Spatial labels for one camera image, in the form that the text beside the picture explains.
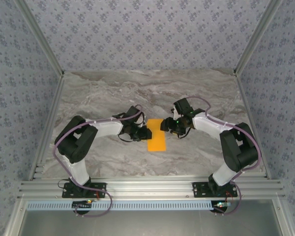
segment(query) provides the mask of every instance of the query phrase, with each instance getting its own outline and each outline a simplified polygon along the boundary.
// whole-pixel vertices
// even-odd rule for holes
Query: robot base
[[[234,198],[238,196],[236,186],[230,183],[222,186],[218,193],[212,192],[212,190],[209,188],[208,182],[194,182],[192,183],[192,188],[193,196],[195,198],[226,198],[230,197],[228,193],[230,193]]]
[[[92,183],[90,180],[84,184],[85,187],[97,188],[106,190],[106,183]],[[63,186],[62,198],[105,198],[105,193],[95,192],[86,189],[82,189],[76,186],[73,182],[65,183]]]

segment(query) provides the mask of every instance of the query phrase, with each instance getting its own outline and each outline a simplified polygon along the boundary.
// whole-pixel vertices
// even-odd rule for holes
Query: metal corner post
[[[251,55],[259,44],[267,27],[270,25],[272,18],[274,17],[282,1],[283,0],[270,0],[235,67],[235,72],[237,76],[241,75],[244,67],[248,63]]]
[[[249,108],[249,104],[248,104],[247,97],[245,95],[244,88],[243,88],[242,83],[240,81],[240,77],[239,76],[235,76],[235,77],[236,77],[236,82],[237,82],[237,85],[238,85],[238,89],[239,89],[242,101],[244,103],[244,106],[245,106],[247,114],[248,114],[248,118],[249,118],[249,122],[251,124],[252,132],[255,134],[256,141],[257,141],[257,143],[258,143],[258,145],[260,147],[261,153],[262,153],[262,161],[264,163],[266,176],[268,178],[271,178],[271,173],[270,173],[270,170],[269,170],[269,166],[267,164],[267,161],[266,161],[266,158],[265,158],[265,155],[264,155],[265,152],[264,152],[264,150],[262,148],[262,145],[261,145],[261,140],[259,138],[258,131],[257,131],[254,119],[252,117],[252,114],[251,114],[251,111],[250,111],[250,108]]]
[[[280,199],[278,197],[276,199],[273,199],[272,201],[282,234],[284,236],[295,236],[295,224],[293,222],[292,214],[289,209],[287,199]]]
[[[48,148],[48,143],[53,132],[53,127],[55,125],[55,119],[57,115],[59,101],[61,98],[62,88],[63,88],[63,76],[61,75],[57,84],[57,88],[55,91],[55,95],[52,101],[50,111],[47,116],[43,134],[39,141],[38,149],[36,151],[36,155],[33,160],[33,164],[29,173],[29,180],[33,180],[37,164],[41,162]]]
[[[28,4],[25,2],[25,0],[14,0],[15,4],[19,8],[21,14],[24,17],[24,20],[28,24],[30,30],[34,34],[37,42],[39,43],[41,49],[45,53],[49,63],[51,64],[54,71],[57,73],[58,76],[62,75],[62,69],[61,66],[53,53],[53,50],[51,49],[50,45],[47,42],[46,37],[44,36],[42,30],[40,29],[37,21],[35,20],[35,17],[33,16]]]

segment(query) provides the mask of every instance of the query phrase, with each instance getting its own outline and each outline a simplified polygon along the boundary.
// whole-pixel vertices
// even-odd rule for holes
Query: patterned wallpaper
[[[13,0],[0,0],[0,236],[29,176],[58,77]]]
[[[27,0],[64,70],[234,68],[268,0]]]
[[[295,219],[295,0],[285,0],[241,79],[273,178]]]

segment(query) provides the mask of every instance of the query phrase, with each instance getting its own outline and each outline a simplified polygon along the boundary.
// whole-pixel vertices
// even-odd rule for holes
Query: black wire
[[[64,178],[64,179],[59,180],[59,182],[57,183],[57,185],[58,185],[59,188],[62,188],[62,187],[59,186],[59,183],[60,183],[61,181],[64,181],[64,180],[69,181],[69,179],[67,179],[67,178]]]
[[[118,134],[118,138],[119,138],[121,141],[124,141],[124,142],[126,142],[126,143],[131,143],[131,142],[133,142],[133,140],[128,141],[128,140],[122,139],[122,138],[120,137],[120,134]]]
[[[178,138],[179,138],[179,139],[183,139],[183,138],[187,137],[187,135],[188,135],[189,132],[190,132],[190,129],[191,129],[191,128],[189,128],[188,131],[187,131],[187,133],[186,133],[184,136],[182,136],[182,137],[179,137],[179,135],[177,135]]]

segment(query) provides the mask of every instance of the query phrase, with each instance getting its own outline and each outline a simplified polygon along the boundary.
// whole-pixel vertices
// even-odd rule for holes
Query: aluminum frame
[[[23,181],[17,195],[17,202],[7,226],[5,236],[18,235],[29,201],[57,201],[62,199],[62,189],[57,183],[60,179]],[[166,177],[110,177],[95,178],[92,182],[104,181],[114,200],[122,201],[156,201],[180,200],[197,201],[193,197],[192,182],[207,181],[199,176],[166,176]],[[276,216],[284,236],[295,236],[295,228],[286,204],[283,186],[279,180],[267,179],[263,173],[244,173],[236,183],[242,192],[242,200],[273,201]],[[223,198],[203,198],[201,200],[222,200]]]
[[[243,72],[246,64],[249,62],[254,50],[259,44],[263,34],[265,33],[267,27],[271,24],[272,19],[277,12],[279,6],[283,0],[270,0],[264,13],[262,14],[261,19],[258,21],[257,26],[254,29],[253,34],[251,35],[243,53],[237,65],[235,67],[236,76],[240,76]]]
[[[28,24],[30,30],[34,34],[37,42],[39,43],[41,49],[45,53],[50,65],[54,69],[54,71],[57,73],[58,76],[61,76],[62,74],[62,68],[53,53],[53,50],[51,49],[50,45],[48,44],[48,41],[46,37],[44,36],[43,31],[40,29],[33,13],[31,12],[28,4],[25,0],[14,0],[15,4],[19,8],[21,14],[24,17],[24,20]]]
[[[252,119],[246,96],[240,78],[236,76],[236,82],[248,113],[252,130],[257,142],[260,139]],[[58,188],[59,179],[41,179],[44,169],[44,155],[49,146],[53,127],[56,121],[57,110],[61,98],[64,79],[59,79],[56,94],[50,113],[47,118],[43,137],[40,141],[34,164],[29,176],[30,181],[21,183],[17,201],[6,228],[5,236],[18,235],[25,215],[28,201],[67,201],[62,199],[62,190]],[[275,207],[276,216],[284,236],[295,236],[295,225],[289,211],[283,186],[279,180],[270,179],[267,162],[263,156],[265,172],[244,173],[237,180],[242,191],[243,201],[245,200],[266,200],[271,199]],[[207,181],[208,177],[200,176],[165,176],[165,177],[108,177],[95,178],[93,182],[106,182],[107,190],[113,195],[114,200],[140,201],[140,200],[197,200],[193,197],[192,182]],[[222,200],[223,198],[203,198],[203,200]]]

